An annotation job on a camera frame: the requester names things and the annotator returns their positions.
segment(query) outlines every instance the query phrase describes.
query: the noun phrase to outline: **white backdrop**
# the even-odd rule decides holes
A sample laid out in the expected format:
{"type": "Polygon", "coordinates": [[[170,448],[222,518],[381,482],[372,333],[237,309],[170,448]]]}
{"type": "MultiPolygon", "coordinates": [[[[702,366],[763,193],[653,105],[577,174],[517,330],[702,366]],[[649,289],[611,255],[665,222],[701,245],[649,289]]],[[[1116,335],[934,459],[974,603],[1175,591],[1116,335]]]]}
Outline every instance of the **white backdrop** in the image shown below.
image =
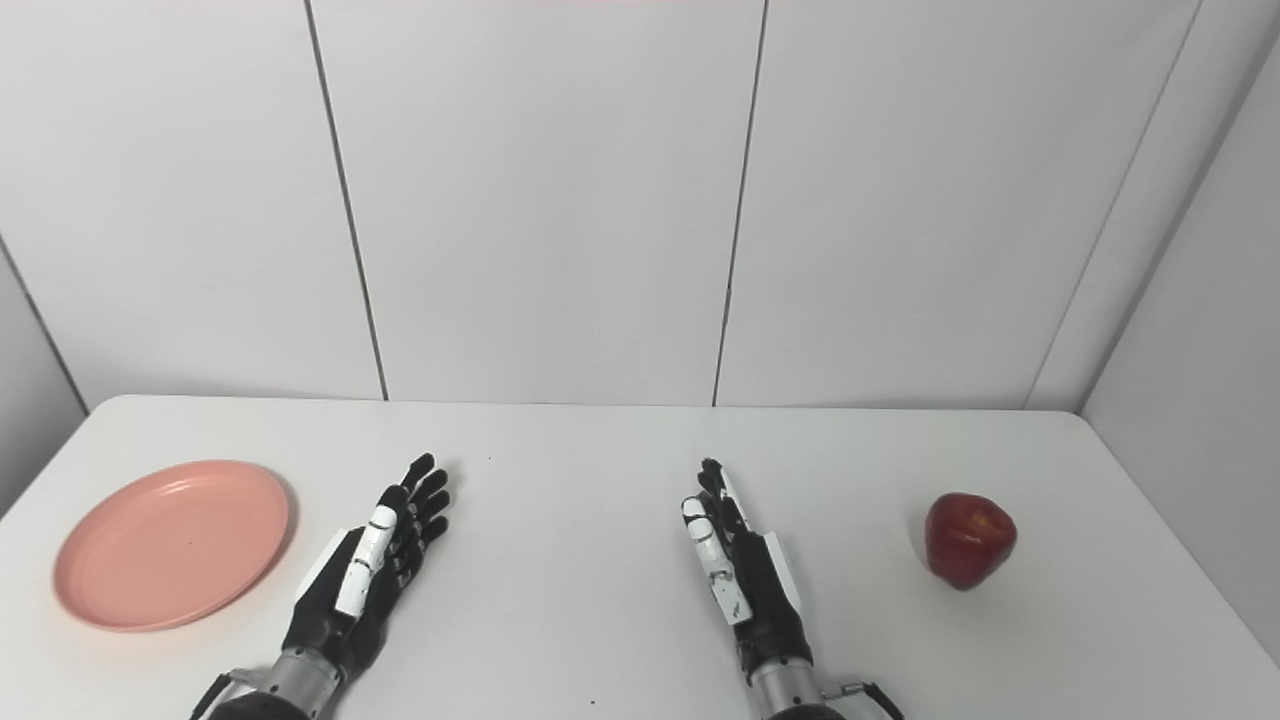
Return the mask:
{"type": "Polygon", "coordinates": [[[0,233],[90,406],[379,397],[301,3],[0,3],[0,233]]]}
{"type": "Polygon", "coordinates": [[[1085,406],[1280,657],[1280,53],[1272,53],[1085,406]]]}
{"type": "MultiPolygon", "coordinates": [[[[1277,5],[773,3],[719,401],[1074,409],[1277,5]]],[[[392,397],[710,401],[763,9],[315,0],[392,397]]],[[[380,396],[306,10],[0,4],[91,406],[380,396]]]]}
{"type": "Polygon", "coordinates": [[[0,255],[0,515],[84,418],[0,255]]]}

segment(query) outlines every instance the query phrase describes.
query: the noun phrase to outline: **red apple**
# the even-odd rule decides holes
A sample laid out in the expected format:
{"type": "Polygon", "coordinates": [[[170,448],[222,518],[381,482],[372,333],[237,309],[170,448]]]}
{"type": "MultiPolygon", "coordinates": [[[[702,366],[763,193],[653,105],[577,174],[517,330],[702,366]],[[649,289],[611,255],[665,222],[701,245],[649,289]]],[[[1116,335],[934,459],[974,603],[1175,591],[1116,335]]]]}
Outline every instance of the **red apple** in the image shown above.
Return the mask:
{"type": "Polygon", "coordinates": [[[961,591],[995,573],[1016,541],[1014,520],[980,495],[948,492],[933,501],[924,520],[929,570],[961,591]]]}

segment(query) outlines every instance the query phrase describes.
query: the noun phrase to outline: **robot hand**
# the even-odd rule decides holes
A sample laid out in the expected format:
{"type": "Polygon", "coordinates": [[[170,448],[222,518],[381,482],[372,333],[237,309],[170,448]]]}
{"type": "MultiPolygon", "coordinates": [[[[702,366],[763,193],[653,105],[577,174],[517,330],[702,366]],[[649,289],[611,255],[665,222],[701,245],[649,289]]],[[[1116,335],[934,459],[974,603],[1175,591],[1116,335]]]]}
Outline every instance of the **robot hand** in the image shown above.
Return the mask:
{"type": "Polygon", "coordinates": [[[685,527],[724,621],[762,720],[842,720],[827,700],[867,693],[893,720],[902,714],[874,683],[819,689],[800,621],[800,597],[774,533],[751,530],[719,462],[703,460],[701,492],[685,500],[685,527]]]}
{"type": "Polygon", "coordinates": [[[192,720],[236,682],[255,692],[218,705],[209,720],[312,720],[343,683],[372,665],[387,619],[422,566],[426,547],[448,529],[448,475],[422,455],[383,492],[362,528],[339,530],[298,588],[282,652],[265,674],[219,675],[192,720]]]}

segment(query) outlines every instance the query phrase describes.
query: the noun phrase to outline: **tabletop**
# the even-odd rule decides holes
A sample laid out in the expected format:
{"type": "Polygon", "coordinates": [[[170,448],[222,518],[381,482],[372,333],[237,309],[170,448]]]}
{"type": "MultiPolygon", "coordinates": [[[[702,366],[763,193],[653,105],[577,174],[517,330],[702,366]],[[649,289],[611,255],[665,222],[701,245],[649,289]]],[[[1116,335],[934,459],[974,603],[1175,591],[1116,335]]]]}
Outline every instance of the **tabletop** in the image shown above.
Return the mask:
{"type": "MultiPolygon", "coordinates": [[[[422,451],[451,529],[334,707],[366,717],[753,716],[680,516],[704,456],[777,530],[819,679],[877,680],[919,719],[1274,717],[1280,670],[1079,418],[1060,413],[573,407],[127,396],[101,405],[0,520],[8,717],[184,719],[212,678],[269,665],[292,594],[422,451]],[[51,587],[95,503],[166,465],[256,462],[293,496],[275,566],[169,630],[79,623],[51,587]],[[1018,523],[957,592],[920,561],[948,491],[1018,523]]],[[[877,720],[861,698],[850,720],[877,720]]]]}

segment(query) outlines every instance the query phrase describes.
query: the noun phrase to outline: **panel seam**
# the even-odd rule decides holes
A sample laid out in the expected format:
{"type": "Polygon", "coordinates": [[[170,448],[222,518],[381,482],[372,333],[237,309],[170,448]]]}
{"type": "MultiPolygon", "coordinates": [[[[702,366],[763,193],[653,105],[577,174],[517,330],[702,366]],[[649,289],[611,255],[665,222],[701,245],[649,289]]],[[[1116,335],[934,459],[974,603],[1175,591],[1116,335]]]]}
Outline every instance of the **panel seam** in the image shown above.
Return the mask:
{"type": "Polygon", "coordinates": [[[728,310],[733,300],[733,266],[737,264],[737,237],[742,228],[742,196],[746,193],[746,168],[751,159],[751,131],[755,129],[755,99],[760,91],[760,60],[764,58],[764,31],[768,24],[769,0],[764,0],[760,10],[760,38],[755,46],[751,105],[746,111],[746,142],[742,145],[742,174],[737,183],[737,209],[733,213],[733,241],[728,251],[728,278],[724,282],[724,313],[721,316],[719,347],[716,351],[716,380],[712,383],[712,407],[719,404],[721,368],[724,365],[724,336],[728,333],[728,310]]]}
{"type": "Polygon", "coordinates": [[[1044,366],[1048,365],[1048,359],[1053,355],[1053,346],[1057,345],[1057,338],[1062,333],[1062,327],[1066,324],[1066,319],[1071,314],[1071,305],[1075,304],[1075,297],[1080,292],[1084,277],[1089,273],[1089,266],[1093,264],[1093,256],[1097,254],[1098,246],[1102,242],[1102,236],[1106,234],[1107,225],[1111,223],[1111,214],[1115,211],[1116,205],[1120,201],[1120,196],[1124,195],[1125,184],[1129,182],[1129,173],[1133,170],[1133,167],[1138,160],[1138,154],[1142,151],[1142,146],[1147,140],[1147,132],[1151,129],[1151,123],[1160,111],[1160,104],[1165,99],[1165,91],[1169,88],[1169,81],[1174,77],[1178,61],[1181,59],[1183,50],[1187,47],[1187,40],[1190,37],[1192,28],[1196,27],[1196,20],[1199,18],[1199,12],[1203,6],[1204,0],[1199,0],[1196,4],[1196,9],[1192,12],[1190,19],[1187,22],[1187,29],[1183,31],[1183,37],[1178,42],[1178,50],[1174,51],[1174,58],[1169,63],[1169,69],[1165,70],[1165,78],[1160,83],[1160,91],[1156,94],[1156,100],[1151,105],[1151,111],[1147,113],[1147,119],[1142,126],[1142,132],[1138,133],[1138,142],[1134,143],[1133,152],[1129,155],[1129,161],[1125,164],[1124,173],[1120,176],[1120,183],[1116,186],[1116,192],[1111,196],[1107,211],[1102,215],[1102,223],[1098,225],[1097,234],[1093,236],[1093,243],[1089,246],[1089,254],[1084,258],[1084,264],[1080,266],[1080,273],[1076,275],[1075,284],[1071,287],[1071,295],[1066,299],[1066,305],[1062,307],[1062,315],[1057,320],[1053,336],[1050,338],[1048,347],[1044,348],[1044,355],[1041,357],[1039,365],[1036,368],[1036,375],[1032,377],[1030,386],[1027,388],[1027,397],[1023,398],[1023,410],[1030,405],[1032,395],[1036,393],[1036,386],[1039,384],[1041,375],[1044,374],[1044,366]]]}
{"type": "Polygon", "coordinates": [[[49,332],[49,323],[46,323],[45,316],[40,314],[36,299],[31,295],[31,288],[27,287],[27,281],[23,279],[22,272],[18,270],[18,263],[14,260],[13,254],[9,252],[9,245],[4,241],[3,236],[0,236],[0,255],[4,255],[5,264],[9,265],[9,272],[13,273],[14,281],[18,283],[18,290],[20,290],[23,297],[27,299],[27,307],[36,318],[36,325],[40,328],[41,334],[45,336],[45,342],[49,345],[49,350],[54,354],[54,363],[58,364],[58,369],[63,373],[63,378],[67,379],[67,384],[72,389],[72,396],[76,397],[76,405],[79,406],[81,413],[83,413],[84,416],[88,416],[88,405],[84,402],[84,396],[81,395],[79,386],[76,384],[76,378],[72,377],[72,370],[67,366],[67,360],[63,357],[63,352],[58,348],[58,343],[54,342],[54,334],[49,332]]]}
{"type": "Polygon", "coordinates": [[[369,279],[365,275],[365,258],[360,250],[360,236],[356,232],[356,214],[351,209],[351,191],[347,186],[347,168],[342,161],[342,147],[338,143],[338,123],[333,117],[333,100],[329,96],[329,79],[324,70],[324,58],[320,54],[320,35],[316,32],[315,12],[311,0],[302,0],[307,12],[307,31],[311,33],[311,51],[316,60],[316,74],[320,78],[320,96],[324,99],[325,118],[329,123],[329,140],[333,143],[333,159],[338,168],[338,187],[342,190],[342,205],[347,214],[347,232],[351,236],[351,252],[356,261],[356,275],[360,278],[360,296],[365,302],[365,322],[369,324],[369,342],[374,348],[374,365],[378,368],[378,388],[383,400],[387,393],[387,373],[383,369],[383,351],[378,343],[378,325],[374,322],[374,305],[369,299],[369,279]]]}
{"type": "Polygon", "coordinates": [[[1143,274],[1137,291],[1129,300],[1129,305],[1125,307],[1120,322],[1116,324],[1115,332],[1111,333],[1111,340],[1102,354],[1102,359],[1093,369],[1093,377],[1091,378],[1088,386],[1085,386],[1084,393],[1080,396],[1079,405],[1075,409],[1076,415],[1084,414],[1084,406],[1088,404],[1089,397],[1093,396],[1093,391],[1097,389],[1098,380],[1102,379],[1103,370],[1111,363],[1111,357],[1115,355],[1116,347],[1120,345],[1120,338],[1125,334],[1125,331],[1129,329],[1134,313],[1138,311],[1138,305],[1147,295],[1147,290],[1151,288],[1151,282],[1156,277],[1156,270],[1164,261],[1165,255],[1169,252],[1169,247],[1174,243],[1174,237],[1178,234],[1183,220],[1187,219],[1187,213],[1190,210],[1192,202],[1196,200],[1201,187],[1204,184],[1204,178],[1213,167],[1217,154],[1222,150],[1222,143],[1226,142],[1226,136],[1230,135],[1231,128],[1235,126],[1235,120],[1240,115],[1240,109],[1244,106],[1249,94],[1253,91],[1253,85],[1257,82],[1258,76],[1262,74],[1263,67],[1275,51],[1274,49],[1277,40],[1280,40],[1280,10],[1277,10],[1271,18],[1271,26],[1267,28],[1261,45],[1254,51],[1252,63],[1245,70],[1244,77],[1240,79],[1240,83],[1235,90],[1235,95],[1231,97],[1230,105],[1228,105],[1226,111],[1222,114],[1222,120],[1219,123],[1217,131],[1213,133],[1213,138],[1210,141],[1210,146],[1204,151],[1204,156],[1201,159],[1201,163],[1192,177],[1192,182],[1183,196],[1183,201],[1179,205],[1178,211],[1174,213],[1172,219],[1170,219],[1169,225],[1165,228],[1165,233],[1160,241],[1160,247],[1156,249],[1152,261],[1147,266],[1147,272],[1143,274]]]}

